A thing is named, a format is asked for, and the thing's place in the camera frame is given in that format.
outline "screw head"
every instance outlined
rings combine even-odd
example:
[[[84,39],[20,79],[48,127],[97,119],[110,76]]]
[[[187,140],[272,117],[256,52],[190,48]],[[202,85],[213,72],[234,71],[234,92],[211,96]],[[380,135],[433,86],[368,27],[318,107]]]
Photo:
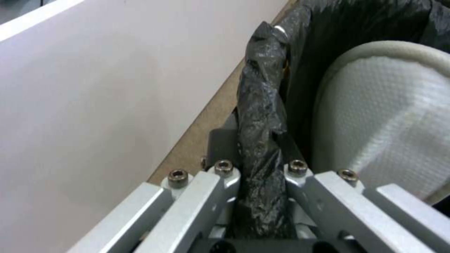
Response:
[[[214,164],[214,173],[221,177],[229,177],[233,172],[233,164],[229,160],[219,160]]]
[[[183,188],[188,184],[188,173],[183,169],[176,169],[169,172],[167,179],[170,187]]]
[[[340,176],[343,180],[347,181],[352,186],[356,186],[358,182],[358,175],[353,170],[342,169],[337,171],[337,175]]]
[[[308,166],[302,160],[292,160],[289,163],[288,172],[291,176],[301,177],[306,174]]]
[[[202,156],[200,158],[200,166],[202,167],[202,169],[206,169],[206,156]]]

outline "white wall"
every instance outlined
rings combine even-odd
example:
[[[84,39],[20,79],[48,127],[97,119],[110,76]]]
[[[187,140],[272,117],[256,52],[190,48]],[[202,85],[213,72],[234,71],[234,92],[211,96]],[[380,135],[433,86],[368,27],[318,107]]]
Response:
[[[0,42],[0,251],[74,244],[150,176],[285,3],[85,0]]]

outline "textured white plastic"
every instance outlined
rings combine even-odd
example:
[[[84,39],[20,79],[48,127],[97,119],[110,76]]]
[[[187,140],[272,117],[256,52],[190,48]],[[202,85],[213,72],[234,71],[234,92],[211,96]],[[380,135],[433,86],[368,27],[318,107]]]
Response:
[[[400,41],[340,56],[319,88],[315,171],[348,168],[366,187],[395,183],[421,199],[450,179],[450,55]]]

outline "black trash bag liner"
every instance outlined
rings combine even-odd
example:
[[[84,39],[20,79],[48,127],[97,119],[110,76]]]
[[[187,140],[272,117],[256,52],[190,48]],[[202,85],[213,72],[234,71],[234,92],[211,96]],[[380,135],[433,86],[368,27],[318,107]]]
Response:
[[[262,23],[247,45],[237,104],[241,188],[227,237],[296,237],[280,140],[291,136],[309,161],[315,94],[338,56],[381,40],[450,51],[450,12],[434,0],[300,0],[278,25]]]

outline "crumpled black plastic bag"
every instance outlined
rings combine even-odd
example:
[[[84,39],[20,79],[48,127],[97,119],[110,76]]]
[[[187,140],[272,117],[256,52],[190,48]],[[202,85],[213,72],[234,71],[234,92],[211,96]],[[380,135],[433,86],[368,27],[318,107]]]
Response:
[[[291,135],[309,160],[315,94],[338,56],[381,40],[450,51],[450,12],[434,0],[300,0],[278,25],[284,32],[262,23],[247,45],[237,104],[243,168],[229,237],[296,237],[279,139]]]

